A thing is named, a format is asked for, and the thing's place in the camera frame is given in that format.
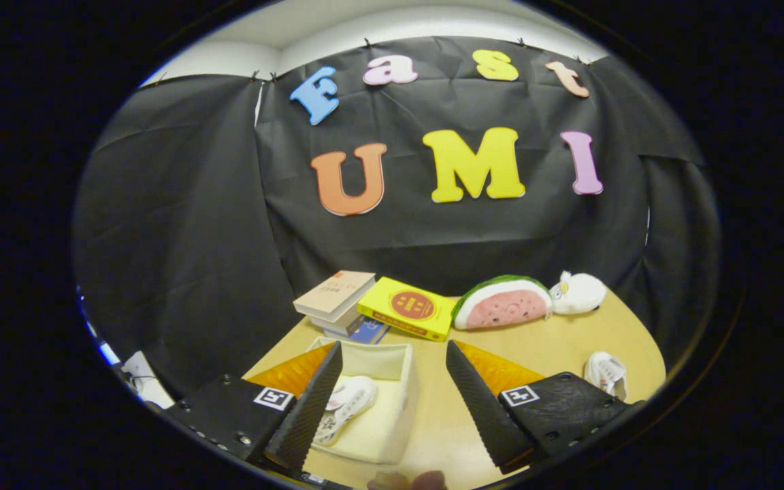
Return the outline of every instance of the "foam letter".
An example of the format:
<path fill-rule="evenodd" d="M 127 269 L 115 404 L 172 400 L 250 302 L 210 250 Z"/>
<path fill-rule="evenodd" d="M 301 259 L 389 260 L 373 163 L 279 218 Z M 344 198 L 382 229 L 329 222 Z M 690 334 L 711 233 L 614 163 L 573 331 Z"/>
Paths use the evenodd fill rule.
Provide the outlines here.
<path fill-rule="evenodd" d="M 464 184 L 470 197 L 476 199 L 483 191 L 489 172 L 492 183 L 486 193 L 490 198 L 509 199 L 525 195 L 513 148 L 518 137 L 519 134 L 508 127 L 493 127 L 483 134 L 483 142 L 474 154 L 455 131 L 444 129 L 423 136 L 423 143 L 435 152 L 435 168 L 438 171 L 438 188 L 431 193 L 432 201 L 461 201 L 464 192 L 455 185 L 455 176 Z"/>
<path fill-rule="evenodd" d="M 370 69 L 361 79 L 370 86 L 385 86 L 389 82 L 408 84 L 419 77 L 413 71 L 413 60 L 407 56 L 381 56 L 368 61 L 367 67 Z"/>
<path fill-rule="evenodd" d="M 338 216 L 365 214 L 376 208 L 383 198 L 383 165 L 380 155 L 386 152 L 383 143 L 359 146 L 353 154 L 361 159 L 365 173 L 365 190 L 358 196 L 343 192 L 340 164 L 346 159 L 345 152 L 329 152 L 314 158 L 310 166 L 316 170 L 316 182 L 320 189 L 320 202 L 326 211 Z"/>
<path fill-rule="evenodd" d="M 304 108 L 310 112 L 310 124 L 312 125 L 320 124 L 320 121 L 337 108 L 338 99 L 326 99 L 323 96 L 337 93 L 335 82 L 327 78 L 334 73 L 335 69 L 331 66 L 323 66 L 289 95 L 289 100 L 298 99 L 298 102 L 301 102 Z"/>
<path fill-rule="evenodd" d="M 573 192 L 579 195 L 604 192 L 604 184 L 598 180 L 595 161 L 591 158 L 591 136 L 579 131 L 566 131 L 561 133 L 561 139 L 570 145 L 570 152 L 573 153 L 573 168 L 576 171 Z"/>
<path fill-rule="evenodd" d="M 547 63 L 546 67 L 551 69 L 551 71 L 556 72 L 558 80 L 561 81 L 562 86 L 564 86 L 568 92 L 577 97 L 582 97 L 583 99 L 589 96 L 589 89 L 579 86 L 579 84 L 576 83 L 576 80 L 574 80 L 578 75 L 573 69 L 564 66 L 564 63 L 560 61 Z"/>
<path fill-rule="evenodd" d="M 519 70 L 510 64 L 510 57 L 503 52 L 476 50 L 473 54 L 476 70 L 489 80 L 513 81 L 519 78 Z"/>

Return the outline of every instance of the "green rind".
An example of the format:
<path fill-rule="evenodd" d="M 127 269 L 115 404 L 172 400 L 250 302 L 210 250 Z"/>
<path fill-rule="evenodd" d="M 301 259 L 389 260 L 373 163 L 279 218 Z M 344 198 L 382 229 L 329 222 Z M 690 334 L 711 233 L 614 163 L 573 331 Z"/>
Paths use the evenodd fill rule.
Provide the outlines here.
<path fill-rule="evenodd" d="M 486 286 L 491 286 L 492 284 L 498 284 L 498 283 L 501 283 L 501 282 L 522 281 L 522 280 L 531 281 L 531 282 L 534 282 L 536 285 L 541 286 L 541 288 L 544 289 L 544 291 L 546 291 L 546 294 L 549 294 L 549 292 L 550 292 L 546 288 L 546 286 L 542 285 L 542 283 L 540 281 L 538 281 L 538 280 L 536 280 L 536 279 L 534 279 L 532 277 L 529 277 L 529 276 L 515 276 L 515 275 L 512 275 L 512 274 L 505 274 L 503 276 L 493 277 L 492 279 L 489 279 L 488 281 L 483 281 L 483 282 L 480 282 L 478 285 L 473 286 L 473 288 L 471 288 L 470 291 L 465 293 L 463 295 L 463 297 L 460 297 L 458 299 L 458 301 L 455 302 L 455 306 L 452 309 L 451 323 L 449 323 L 449 325 L 455 325 L 455 317 L 458 316 L 458 311 L 461 309 L 461 305 L 463 305 L 464 302 L 467 301 L 468 298 L 471 295 L 473 295 L 475 292 L 479 291 L 479 289 L 485 288 Z"/>

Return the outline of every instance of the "orange foam pad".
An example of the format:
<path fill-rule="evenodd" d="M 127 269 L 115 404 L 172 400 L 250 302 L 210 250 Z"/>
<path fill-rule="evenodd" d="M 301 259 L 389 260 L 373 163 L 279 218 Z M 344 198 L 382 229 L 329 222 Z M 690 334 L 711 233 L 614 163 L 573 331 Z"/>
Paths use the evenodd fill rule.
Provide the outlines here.
<path fill-rule="evenodd" d="M 492 394 L 496 397 L 501 391 L 510 390 L 512 388 L 524 387 L 531 384 L 531 382 L 541 381 L 545 376 L 533 372 L 533 370 L 525 369 L 517 363 L 508 361 L 503 357 L 495 356 L 492 353 L 486 353 L 481 348 L 473 347 L 473 345 L 464 344 L 454 340 L 464 357 L 467 357 L 471 365 L 474 366 L 476 372 L 480 373 L 480 378 L 492 390 Z"/>
<path fill-rule="evenodd" d="M 332 344 L 309 350 L 252 376 L 247 381 L 255 382 L 256 385 L 262 385 L 262 387 L 288 391 L 296 397 L 301 397 L 301 394 L 308 388 L 308 382 L 334 346 L 335 344 L 332 342 Z"/>

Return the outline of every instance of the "ceiling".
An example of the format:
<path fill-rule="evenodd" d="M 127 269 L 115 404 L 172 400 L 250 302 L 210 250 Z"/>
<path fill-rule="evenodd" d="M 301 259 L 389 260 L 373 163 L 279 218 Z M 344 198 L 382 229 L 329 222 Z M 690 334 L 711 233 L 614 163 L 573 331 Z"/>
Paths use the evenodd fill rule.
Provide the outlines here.
<path fill-rule="evenodd" d="M 384 10 L 417 6 L 479 8 L 553 26 L 579 37 L 548 16 L 511 0 L 284 0 L 231 22 L 205 40 L 264 44 L 283 50 L 342 22 Z"/>

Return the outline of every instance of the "white sneaker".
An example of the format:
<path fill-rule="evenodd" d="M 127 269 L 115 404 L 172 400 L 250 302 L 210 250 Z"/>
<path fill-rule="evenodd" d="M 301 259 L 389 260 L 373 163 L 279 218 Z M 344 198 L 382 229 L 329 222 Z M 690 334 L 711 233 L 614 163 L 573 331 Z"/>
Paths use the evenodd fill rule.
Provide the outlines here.
<path fill-rule="evenodd" d="M 622 401 L 628 397 L 626 374 L 625 365 L 608 353 L 598 351 L 585 363 L 585 380 Z"/>
<path fill-rule="evenodd" d="M 340 429 L 354 417 L 374 406 L 377 400 L 377 385 L 368 376 L 353 376 L 335 387 L 320 426 L 314 435 L 314 443 L 320 446 L 335 444 Z"/>

